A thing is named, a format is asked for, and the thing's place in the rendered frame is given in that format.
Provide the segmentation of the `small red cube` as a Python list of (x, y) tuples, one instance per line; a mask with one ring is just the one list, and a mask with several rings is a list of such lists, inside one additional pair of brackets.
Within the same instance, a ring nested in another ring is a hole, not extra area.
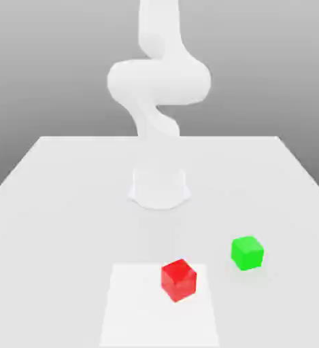
[(161, 287), (174, 302), (179, 302), (197, 290), (197, 272), (179, 259), (161, 267)]

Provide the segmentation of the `small green cube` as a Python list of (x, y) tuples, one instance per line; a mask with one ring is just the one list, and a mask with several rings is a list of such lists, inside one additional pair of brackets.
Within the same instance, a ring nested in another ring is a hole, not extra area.
[(253, 236), (236, 238), (231, 243), (231, 259), (241, 271), (262, 266), (264, 248)]

